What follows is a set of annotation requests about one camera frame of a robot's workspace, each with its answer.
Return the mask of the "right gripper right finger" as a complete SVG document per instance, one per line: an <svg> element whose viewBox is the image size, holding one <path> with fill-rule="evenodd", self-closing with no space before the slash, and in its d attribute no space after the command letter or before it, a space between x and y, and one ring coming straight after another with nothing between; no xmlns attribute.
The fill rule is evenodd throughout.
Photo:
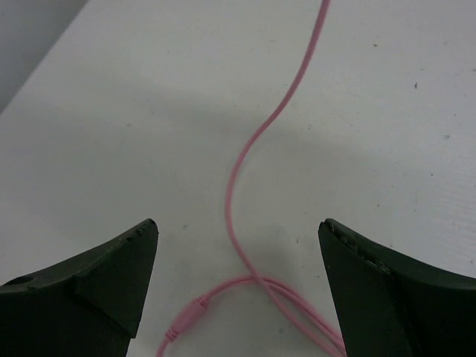
<svg viewBox="0 0 476 357"><path fill-rule="evenodd" d="M475 279L415 260L334 219L318 239L348 356L474 356Z"/></svg>

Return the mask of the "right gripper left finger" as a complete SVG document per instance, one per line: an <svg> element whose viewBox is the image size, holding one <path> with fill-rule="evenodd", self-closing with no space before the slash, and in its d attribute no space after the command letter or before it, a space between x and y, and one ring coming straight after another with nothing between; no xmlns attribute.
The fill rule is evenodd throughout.
<svg viewBox="0 0 476 357"><path fill-rule="evenodd" d="M1 285L2 356L125 356L141 322L158 226Z"/></svg>

